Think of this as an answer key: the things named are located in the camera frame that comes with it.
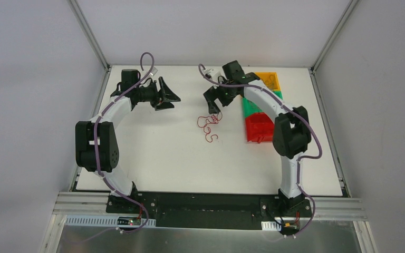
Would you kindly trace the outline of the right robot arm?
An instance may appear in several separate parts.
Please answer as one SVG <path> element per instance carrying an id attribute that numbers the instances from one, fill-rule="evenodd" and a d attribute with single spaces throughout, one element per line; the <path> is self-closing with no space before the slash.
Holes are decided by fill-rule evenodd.
<path id="1" fill-rule="evenodd" d="M 306 198 L 300 189 L 299 164 L 312 140 L 306 108 L 288 107 L 256 73 L 245 73 L 237 61 L 225 64 L 223 75 L 202 64 L 199 64 L 198 70 L 205 80 L 212 83 L 212 87 L 203 94 L 209 114 L 220 113 L 216 100 L 222 106 L 228 106 L 240 95 L 253 102 L 273 121 L 272 144 L 282 162 L 278 209 L 285 216 L 293 215 Z"/>

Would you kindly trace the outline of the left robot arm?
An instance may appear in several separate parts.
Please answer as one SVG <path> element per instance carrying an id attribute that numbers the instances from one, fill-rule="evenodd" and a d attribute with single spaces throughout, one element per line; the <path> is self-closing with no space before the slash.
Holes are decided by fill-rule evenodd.
<path id="1" fill-rule="evenodd" d="M 108 104 L 93 118 L 75 125 L 75 158 L 79 167 L 94 173 L 109 188 L 110 195 L 127 213 L 139 209 L 136 186 L 119 164 L 116 128 L 138 103 L 149 103 L 156 111 L 172 109 L 181 99 L 165 83 L 147 72 L 123 69 L 121 80 Z"/>

